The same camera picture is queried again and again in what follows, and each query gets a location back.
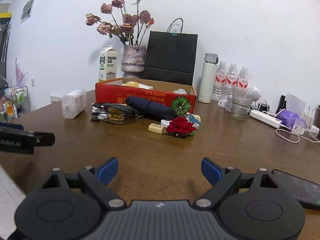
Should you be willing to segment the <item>purple plastic bag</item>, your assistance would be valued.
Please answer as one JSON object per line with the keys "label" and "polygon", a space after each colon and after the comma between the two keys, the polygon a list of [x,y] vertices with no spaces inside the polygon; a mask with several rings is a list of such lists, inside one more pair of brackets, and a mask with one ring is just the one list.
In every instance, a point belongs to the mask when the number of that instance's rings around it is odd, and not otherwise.
{"label": "purple plastic bag", "polygon": [[296,113],[282,109],[276,118],[281,121],[281,124],[293,130],[295,128],[307,128],[306,122]]}

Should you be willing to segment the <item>black smartphone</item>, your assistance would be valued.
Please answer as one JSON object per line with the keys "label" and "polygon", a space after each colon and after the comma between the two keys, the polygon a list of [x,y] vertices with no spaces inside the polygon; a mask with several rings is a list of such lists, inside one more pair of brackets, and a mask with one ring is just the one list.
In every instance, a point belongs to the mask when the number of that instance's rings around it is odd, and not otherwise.
{"label": "black smartphone", "polygon": [[320,210],[319,184],[276,169],[272,170],[272,174],[280,181],[283,187],[293,195],[302,207]]}

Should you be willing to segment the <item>green white milk carton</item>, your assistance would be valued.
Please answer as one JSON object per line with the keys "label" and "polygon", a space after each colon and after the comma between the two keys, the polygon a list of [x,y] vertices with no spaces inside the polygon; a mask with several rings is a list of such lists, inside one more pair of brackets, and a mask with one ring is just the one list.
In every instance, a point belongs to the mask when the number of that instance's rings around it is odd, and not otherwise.
{"label": "green white milk carton", "polygon": [[106,46],[99,56],[99,82],[116,78],[118,52],[112,46]]}

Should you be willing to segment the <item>pink marbled vase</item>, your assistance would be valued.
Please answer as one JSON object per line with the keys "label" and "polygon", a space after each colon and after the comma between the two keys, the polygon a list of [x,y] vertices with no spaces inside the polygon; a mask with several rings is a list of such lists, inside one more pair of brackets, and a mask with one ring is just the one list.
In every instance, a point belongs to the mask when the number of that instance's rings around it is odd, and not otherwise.
{"label": "pink marbled vase", "polygon": [[121,62],[121,71],[124,73],[123,77],[139,79],[141,72],[144,71],[145,56],[145,47],[124,46]]}

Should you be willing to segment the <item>white power strip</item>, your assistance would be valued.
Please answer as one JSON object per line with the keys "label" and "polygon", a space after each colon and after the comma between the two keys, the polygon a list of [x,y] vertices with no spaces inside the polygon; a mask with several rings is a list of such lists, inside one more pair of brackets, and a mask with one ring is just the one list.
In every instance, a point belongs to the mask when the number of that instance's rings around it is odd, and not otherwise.
{"label": "white power strip", "polygon": [[281,121],[258,110],[251,110],[249,116],[273,128],[279,128]]}

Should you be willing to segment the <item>yellow white plush toy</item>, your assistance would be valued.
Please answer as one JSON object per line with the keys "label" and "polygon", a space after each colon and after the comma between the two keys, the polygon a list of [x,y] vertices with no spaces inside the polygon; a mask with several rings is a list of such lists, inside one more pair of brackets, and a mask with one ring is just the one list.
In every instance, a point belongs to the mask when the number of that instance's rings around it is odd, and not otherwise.
{"label": "yellow white plush toy", "polygon": [[123,83],[122,86],[153,90],[152,86],[144,85],[144,84],[138,83],[136,81],[128,81],[126,83]]}

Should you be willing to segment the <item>plastic water bottle red label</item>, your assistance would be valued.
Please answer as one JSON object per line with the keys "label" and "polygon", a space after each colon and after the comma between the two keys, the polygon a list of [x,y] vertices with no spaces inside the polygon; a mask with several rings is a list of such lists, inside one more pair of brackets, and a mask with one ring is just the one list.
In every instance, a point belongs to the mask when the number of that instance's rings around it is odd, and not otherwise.
{"label": "plastic water bottle red label", "polygon": [[238,72],[236,70],[236,63],[231,63],[227,75],[226,83],[223,85],[222,100],[227,100],[229,96],[233,94],[233,87],[236,86],[238,81]]}
{"label": "plastic water bottle red label", "polygon": [[249,81],[248,68],[245,66],[242,66],[242,69],[240,70],[238,75],[238,81],[236,85],[240,88],[247,89],[248,81]]}
{"label": "plastic water bottle red label", "polygon": [[212,100],[218,102],[227,78],[226,62],[220,60],[215,72]]}

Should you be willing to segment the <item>orange red cardboard box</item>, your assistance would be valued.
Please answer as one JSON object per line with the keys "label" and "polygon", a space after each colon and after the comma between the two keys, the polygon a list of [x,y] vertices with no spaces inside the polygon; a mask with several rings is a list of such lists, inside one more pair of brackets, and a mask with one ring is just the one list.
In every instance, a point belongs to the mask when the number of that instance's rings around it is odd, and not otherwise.
{"label": "orange red cardboard box", "polygon": [[[122,86],[128,81],[136,81],[152,86],[153,90]],[[183,88],[187,94],[174,94],[174,90]],[[193,86],[154,80],[116,78],[95,84],[95,101],[97,103],[124,103],[128,96],[136,96],[155,101],[171,107],[178,115],[193,113],[196,103],[196,92]]]}

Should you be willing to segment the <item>blue white crumpled wrapper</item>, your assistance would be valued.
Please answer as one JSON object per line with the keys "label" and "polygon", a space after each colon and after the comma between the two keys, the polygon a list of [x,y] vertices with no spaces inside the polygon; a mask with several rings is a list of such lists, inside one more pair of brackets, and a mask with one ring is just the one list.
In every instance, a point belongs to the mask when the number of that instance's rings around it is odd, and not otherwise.
{"label": "blue white crumpled wrapper", "polygon": [[184,117],[193,124],[193,127],[196,128],[197,130],[200,129],[200,126],[201,126],[201,118],[199,115],[194,115],[194,114],[191,114],[191,113],[186,113],[184,115]]}

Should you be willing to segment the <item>white thermos bottle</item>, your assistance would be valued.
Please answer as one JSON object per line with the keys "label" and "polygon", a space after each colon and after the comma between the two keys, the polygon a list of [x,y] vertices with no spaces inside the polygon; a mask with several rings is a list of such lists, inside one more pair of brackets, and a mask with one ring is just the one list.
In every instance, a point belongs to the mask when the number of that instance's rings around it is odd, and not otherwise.
{"label": "white thermos bottle", "polygon": [[218,62],[219,62],[219,57],[217,54],[207,53],[204,57],[200,89],[199,89],[199,94],[197,98],[199,102],[202,102],[202,103],[211,102],[215,72],[217,70]]}

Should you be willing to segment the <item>white round puck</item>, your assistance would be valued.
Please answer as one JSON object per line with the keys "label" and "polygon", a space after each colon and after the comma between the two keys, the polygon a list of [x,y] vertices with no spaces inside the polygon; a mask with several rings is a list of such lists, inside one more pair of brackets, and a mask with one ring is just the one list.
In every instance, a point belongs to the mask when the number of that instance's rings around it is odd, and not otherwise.
{"label": "white round puck", "polygon": [[161,120],[161,126],[165,128],[167,128],[170,125],[170,123],[171,123],[171,120],[164,120],[164,119]]}

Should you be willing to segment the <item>clear glass cup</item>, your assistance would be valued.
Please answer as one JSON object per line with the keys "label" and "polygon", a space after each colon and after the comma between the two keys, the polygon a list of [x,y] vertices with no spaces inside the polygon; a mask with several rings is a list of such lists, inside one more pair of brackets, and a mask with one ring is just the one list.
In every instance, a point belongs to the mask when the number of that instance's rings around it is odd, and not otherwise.
{"label": "clear glass cup", "polygon": [[232,95],[232,107],[231,107],[231,117],[237,120],[245,120],[247,117],[247,112],[249,111],[252,101],[253,94],[247,90],[234,87]]}

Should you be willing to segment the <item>dark navy umbrella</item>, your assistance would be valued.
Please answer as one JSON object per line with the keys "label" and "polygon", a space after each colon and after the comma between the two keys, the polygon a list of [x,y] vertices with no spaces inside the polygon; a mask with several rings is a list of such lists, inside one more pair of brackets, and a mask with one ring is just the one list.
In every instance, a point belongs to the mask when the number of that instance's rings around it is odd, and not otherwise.
{"label": "dark navy umbrella", "polygon": [[161,121],[162,119],[173,120],[177,118],[177,114],[172,108],[155,101],[136,96],[128,96],[125,101],[128,106],[150,120]]}

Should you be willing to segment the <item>white translucent plastic container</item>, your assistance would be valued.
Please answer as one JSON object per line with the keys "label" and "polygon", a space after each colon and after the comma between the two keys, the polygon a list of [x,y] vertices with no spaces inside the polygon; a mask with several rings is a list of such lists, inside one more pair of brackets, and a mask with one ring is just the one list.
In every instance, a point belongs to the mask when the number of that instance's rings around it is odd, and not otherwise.
{"label": "white translucent plastic container", "polygon": [[61,105],[64,118],[76,118],[87,107],[86,91],[84,89],[71,91],[62,97]]}

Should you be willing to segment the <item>black paper gift bag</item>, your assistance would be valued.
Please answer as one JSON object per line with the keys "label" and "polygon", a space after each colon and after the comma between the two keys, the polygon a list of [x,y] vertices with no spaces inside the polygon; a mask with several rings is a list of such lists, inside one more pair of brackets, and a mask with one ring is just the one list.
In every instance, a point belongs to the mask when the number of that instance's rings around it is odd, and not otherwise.
{"label": "black paper gift bag", "polygon": [[183,26],[179,17],[166,32],[150,32],[141,79],[192,85],[198,35],[182,33]]}

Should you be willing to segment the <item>cream mahjong tile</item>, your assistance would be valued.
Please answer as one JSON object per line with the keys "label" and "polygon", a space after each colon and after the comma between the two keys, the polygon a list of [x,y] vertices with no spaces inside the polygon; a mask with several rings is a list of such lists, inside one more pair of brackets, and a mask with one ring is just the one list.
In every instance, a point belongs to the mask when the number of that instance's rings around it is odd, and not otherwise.
{"label": "cream mahjong tile", "polygon": [[164,134],[166,132],[165,127],[163,125],[154,124],[154,123],[151,123],[148,126],[148,131],[152,133],[157,133],[157,134]]}

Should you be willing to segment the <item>dried pink flowers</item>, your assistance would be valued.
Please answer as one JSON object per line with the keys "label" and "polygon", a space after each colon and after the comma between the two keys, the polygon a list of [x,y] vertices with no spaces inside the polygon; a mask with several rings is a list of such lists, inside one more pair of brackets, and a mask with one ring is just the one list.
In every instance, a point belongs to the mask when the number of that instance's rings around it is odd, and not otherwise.
{"label": "dried pink flowers", "polygon": [[146,32],[154,24],[148,10],[140,8],[141,0],[112,0],[100,6],[100,15],[88,13],[85,24],[109,38],[117,37],[125,46],[140,46]]}

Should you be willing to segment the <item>red fabric rose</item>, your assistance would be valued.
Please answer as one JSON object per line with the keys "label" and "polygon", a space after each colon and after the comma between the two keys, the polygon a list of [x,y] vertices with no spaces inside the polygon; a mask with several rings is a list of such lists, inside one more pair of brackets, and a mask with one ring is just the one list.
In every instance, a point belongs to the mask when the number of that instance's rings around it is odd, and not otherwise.
{"label": "red fabric rose", "polygon": [[171,120],[169,126],[165,129],[167,133],[175,137],[188,137],[193,134],[196,128],[192,122],[189,122],[185,117],[179,116]]}

